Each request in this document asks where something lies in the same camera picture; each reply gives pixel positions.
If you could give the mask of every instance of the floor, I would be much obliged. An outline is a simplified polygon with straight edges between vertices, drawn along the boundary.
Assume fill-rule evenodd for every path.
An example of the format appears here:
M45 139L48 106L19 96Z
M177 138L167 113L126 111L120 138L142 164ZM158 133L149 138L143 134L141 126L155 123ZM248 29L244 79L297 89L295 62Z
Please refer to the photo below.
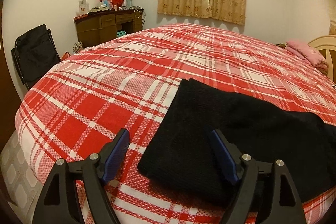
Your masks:
M1 171L11 199L11 205L23 224L31 224L42 184L25 160L17 133L11 136L0 155Z

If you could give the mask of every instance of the silver bolt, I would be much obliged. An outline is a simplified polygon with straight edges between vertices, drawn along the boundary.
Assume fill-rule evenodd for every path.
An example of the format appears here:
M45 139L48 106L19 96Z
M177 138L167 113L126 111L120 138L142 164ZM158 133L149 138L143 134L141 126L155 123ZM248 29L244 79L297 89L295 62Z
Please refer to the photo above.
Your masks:
M56 161L56 164L57 165L62 165L64 163L64 159L58 159L57 161Z
M285 163L283 162L283 160L277 160L277 165L284 166Z
M98 159L99 155L97 153L93 153L90 155L90 160L96 160Z
M249 161L249 160L252 159L252 157L251 157L249 154L244 154L244 155L242 155L242 158L243 158L243 160L245 160L245 161Z

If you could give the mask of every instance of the blue gripper pad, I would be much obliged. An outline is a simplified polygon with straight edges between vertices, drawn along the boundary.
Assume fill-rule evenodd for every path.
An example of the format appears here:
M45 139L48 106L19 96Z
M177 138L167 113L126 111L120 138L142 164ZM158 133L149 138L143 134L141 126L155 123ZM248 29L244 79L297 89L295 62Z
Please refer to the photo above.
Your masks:
M122 129L116 135L112 143L106 144L112 148L110 155L104 157L102 155L100 167L105 166L104 173L101 177L101 182L106 185L109 181L113 180L117 171L123 162L127 149L130 144L130 135L128 130Z
M243 174L240 151L234 144L229 143L218 129L207 131L207 136L222 174L232 185L236 185Z

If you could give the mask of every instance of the plaid cloth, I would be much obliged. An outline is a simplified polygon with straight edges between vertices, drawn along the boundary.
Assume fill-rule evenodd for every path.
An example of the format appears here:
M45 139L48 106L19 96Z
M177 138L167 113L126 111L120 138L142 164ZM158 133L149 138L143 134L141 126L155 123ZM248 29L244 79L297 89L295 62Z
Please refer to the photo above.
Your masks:
M55 65L25 96L16 129L28 164L44 182L54 162L82 160L131 133L125 162L106 186L121 223L218 223L223 210L139 175L137 164L181 79L310 111L336 124L336 92L318 70L275 45L217 28L172 24L92 47ZM83 185L86 223L93 223ZM330 189L303 205L308 223L336 198ZM247 223L253 223L250 214Z

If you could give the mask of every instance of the black chair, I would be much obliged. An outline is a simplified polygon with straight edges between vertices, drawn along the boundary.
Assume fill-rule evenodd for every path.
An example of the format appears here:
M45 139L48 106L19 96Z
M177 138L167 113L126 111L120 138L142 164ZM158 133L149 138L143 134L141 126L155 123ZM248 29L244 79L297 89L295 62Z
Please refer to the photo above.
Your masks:
M61 61L51 31L47 30L46 25L18 37L11 54L21 82L28 90Z

